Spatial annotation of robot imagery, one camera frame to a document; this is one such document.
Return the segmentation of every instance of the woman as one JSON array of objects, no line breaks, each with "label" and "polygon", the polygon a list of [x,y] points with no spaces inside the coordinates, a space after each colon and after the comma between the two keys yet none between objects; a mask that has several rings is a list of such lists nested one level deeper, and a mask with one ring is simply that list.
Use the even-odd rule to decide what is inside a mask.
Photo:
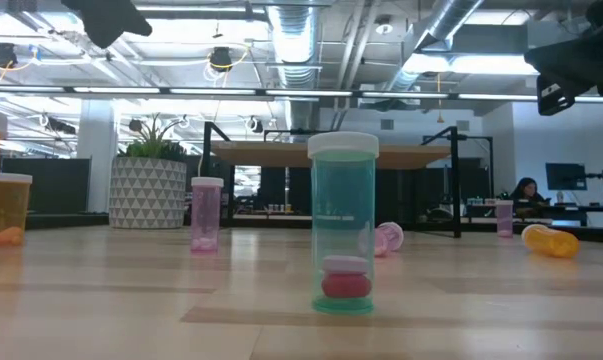
[{"label": "woman", "polygon": [[537,192],[537,182],[532,178],[523,178],[519,181],[512,195],[517,216],[539,216],[541,206],[547,205],[543,196]]}]

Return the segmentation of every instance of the shelf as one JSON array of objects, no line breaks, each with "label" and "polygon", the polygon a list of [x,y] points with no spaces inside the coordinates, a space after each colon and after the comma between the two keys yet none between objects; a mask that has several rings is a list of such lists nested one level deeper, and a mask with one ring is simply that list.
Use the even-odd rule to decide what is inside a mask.
[{"label": "shelf", "polygon": [[[212,152],[231,165],[310,167],[305,143],[213,141]],[[381,145],[377,168],[412,170],[450,155],[449,146]]]}]

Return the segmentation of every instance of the white pillar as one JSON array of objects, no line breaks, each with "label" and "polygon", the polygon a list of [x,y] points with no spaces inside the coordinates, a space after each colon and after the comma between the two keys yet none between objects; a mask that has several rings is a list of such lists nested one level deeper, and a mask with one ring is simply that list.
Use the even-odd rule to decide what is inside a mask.
[{"label": "white pillar", "polygon": [[110,100],[83,100],[77,158],[92,159],[88,211],[107,212],[112,160],[117,155],[119,117]]}]

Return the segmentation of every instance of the yellow cable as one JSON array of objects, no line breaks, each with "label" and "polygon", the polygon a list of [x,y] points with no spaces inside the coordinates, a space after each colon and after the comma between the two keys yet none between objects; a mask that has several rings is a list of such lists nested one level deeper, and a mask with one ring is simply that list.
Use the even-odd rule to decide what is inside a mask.
[{"label": "yellow cable", "polygon": [[28,66],[32,65],[32,63],[34,63],[34,61],[37,59],[37,52],[34,52],[32,55],[33,56],[32,56],[32,59],[30,60],[30,62],[28,62],[27,64],[25,64],[25,65],[23,65],[21,67],[10,69],[10,65],[12,65],[12,60],[10,60],[10,62],[8,63],[8,65],[6,65],[5,69],[2,68],[2,67],[0,67],[0,70],[3,70],[3,71],[20,71],[20,70],[23,70],[23,69],[27,68]]},{"label": "yellow cable", "polygon": [[5,74],[8,73],[8,68],[10,68],[10,65],[12,65],[12,60],[10,60],[8,65],[6,65],[5,69],[3,69],[3,72],[1,73],[1,77],[0,77],[0,83],[3,80],[3,78],[5,77]]}]

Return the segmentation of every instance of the fluorescent light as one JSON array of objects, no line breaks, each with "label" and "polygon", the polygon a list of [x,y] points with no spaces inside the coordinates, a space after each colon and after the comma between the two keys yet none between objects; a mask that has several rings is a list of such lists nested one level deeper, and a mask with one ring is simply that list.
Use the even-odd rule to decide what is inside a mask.
[{"label": "fluorescent light", "polygon": [[603,103],[603,97],[600,96],[577,96],[574,98],[576,102],[580,103]]},{"label": "fluorescent light", "polygon": [[536,75],[536,69],[523,55],[466,55],[452,61],[450,71],[484,75]]},{"label": "fluorescent light", "polygon": [[254,95],[254,90],[243,90],[243,89],[189,89],[189,88],[175,88],[170,89],[173,94],[183,95]]},{"label": "fluorescent light", "polygon": [[447,99],[448,94],[437,93],[418,93],[418,92],[381,92],[366,91],[361,96],[370,98],[389,98],[389,99]]},{"label": "fluorescent light", "polygon": [[63,88],[60,86],[10,86],[0,85],[0,92],[63,92]]},{"label": "fluorescent light", "polygon": [[322,91],[322,90],[266,90],[266,94],[272,96],[352,96],[352,91]]},{"label": "fluorescent light", "polygon": [[27,152],[28,148],[14,141],[1,140],[0,148],[9,151]]},{"label": "fluorescent light", "polygon": [[536,95],[459,94],[459,100],[537,101]]},{"label": "fluorescent light", "polygon": [[75,87],[74,91],[99,94],[158,94],[161,92],[159,88],[139,87]]},{"label": "fluorescent light", "polygon": [[412,54],[402,69],[410,73],[448,72],[450,64],[443,56]]},{"label": "fluorescent light", "polygon": [[32,36],[32,35],[0,35],[0,42],[7,42],[11,44],[21,45],[32,45],[32,44],[44,44],[50,43],[54,40],[45,36]]}]

